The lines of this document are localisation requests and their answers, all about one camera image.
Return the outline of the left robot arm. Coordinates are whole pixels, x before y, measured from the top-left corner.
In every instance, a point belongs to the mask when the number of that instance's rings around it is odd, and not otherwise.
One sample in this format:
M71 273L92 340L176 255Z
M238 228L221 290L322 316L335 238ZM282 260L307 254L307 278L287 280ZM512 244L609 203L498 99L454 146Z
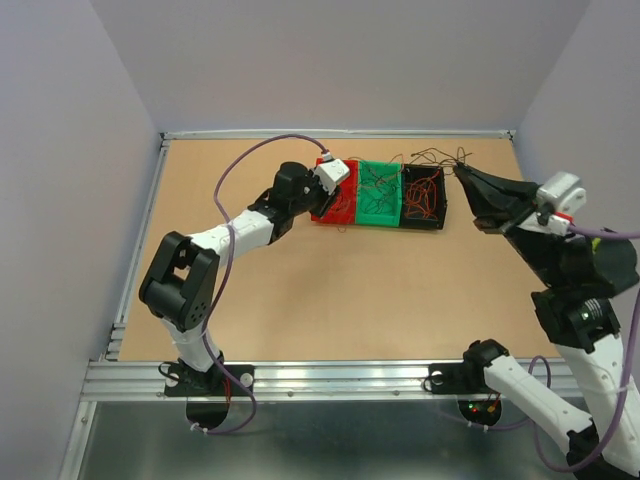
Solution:
M223 371L215 363L222 362L223 355L205 326L218 270L279 240L297 216L325 215L349 176L349 167L340 159L312 169L285 162L272 186L234 219L203 232L173 231L162 238L142 280L139 299L162 321L178 348L177 365L166 377L177 384L191 384L202 394L221 386Z

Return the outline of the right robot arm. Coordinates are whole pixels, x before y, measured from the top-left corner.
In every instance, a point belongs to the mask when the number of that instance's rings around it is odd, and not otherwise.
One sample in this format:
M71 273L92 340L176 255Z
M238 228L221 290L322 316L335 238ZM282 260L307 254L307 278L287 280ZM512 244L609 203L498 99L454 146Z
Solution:
M575 225L587 195L573 174L560 172L537 184L463 163L454 174L475 226L502 235L543 283L531 296L536 317L587 407L564 401L493 340L464 353L461 381L507 396L562 451L559 472L579 479L637 478L639 391L632 367L639 326L632 323L622 333L611 304L639 284L633 235Z

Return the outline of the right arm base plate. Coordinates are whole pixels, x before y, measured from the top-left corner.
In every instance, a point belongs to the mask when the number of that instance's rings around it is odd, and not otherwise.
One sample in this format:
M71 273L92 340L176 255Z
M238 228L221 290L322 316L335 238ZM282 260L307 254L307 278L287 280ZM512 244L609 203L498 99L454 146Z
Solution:
M492 392L485 383L482 368L466 361L430 364L422 388L434 395L476 395Z

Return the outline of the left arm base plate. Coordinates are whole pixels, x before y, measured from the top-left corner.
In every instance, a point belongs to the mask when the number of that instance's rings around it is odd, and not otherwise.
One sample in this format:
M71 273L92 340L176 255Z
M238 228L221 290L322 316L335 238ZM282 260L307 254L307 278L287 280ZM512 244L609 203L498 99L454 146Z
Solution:
M167 397L248 397L246 390L253 391L252 384L240 387L216 366L199 372L181 361L162 362L158 372L165 380Z

